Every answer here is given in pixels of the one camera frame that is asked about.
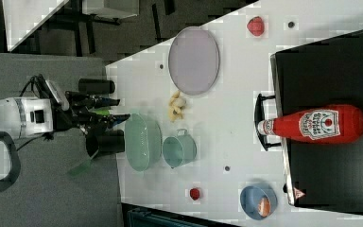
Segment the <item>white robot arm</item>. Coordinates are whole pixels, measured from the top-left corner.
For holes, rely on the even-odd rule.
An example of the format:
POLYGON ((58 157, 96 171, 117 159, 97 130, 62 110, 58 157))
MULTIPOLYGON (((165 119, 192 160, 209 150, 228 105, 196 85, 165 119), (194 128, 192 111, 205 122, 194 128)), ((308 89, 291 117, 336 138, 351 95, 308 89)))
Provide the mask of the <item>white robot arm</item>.
POLYGON ((54 97, 0 99, 0 131, 8 133, 13 140, 42 135, 49 137, 55 132, 70 129, 98 136, 130 118, 129 113, 102 115, 91 112, 91 109, 117 106, 119 99, 70 91, 65 93, 65 97, 67 110, 54 97))

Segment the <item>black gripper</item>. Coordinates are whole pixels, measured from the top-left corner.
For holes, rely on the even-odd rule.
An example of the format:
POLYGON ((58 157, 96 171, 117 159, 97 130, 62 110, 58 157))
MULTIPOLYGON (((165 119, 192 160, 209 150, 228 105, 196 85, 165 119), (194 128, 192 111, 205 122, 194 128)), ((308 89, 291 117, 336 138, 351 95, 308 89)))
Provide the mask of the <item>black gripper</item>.
MULTIPOLYGON (((91 108, 99 109, 104 107, 118 106, 119 99, 107 97, 97 97, 80 92, 65 92, 66 100, 69 103, 69 109, 64 111, 60 107, 53 110, 53 130, 68 131, 72 128, 87 126, 94 122, 95 113, 90 112, 91 108)), ((99 121, 108 129, 127 121, 129 114, 107 114, 101 115, 99 121)))

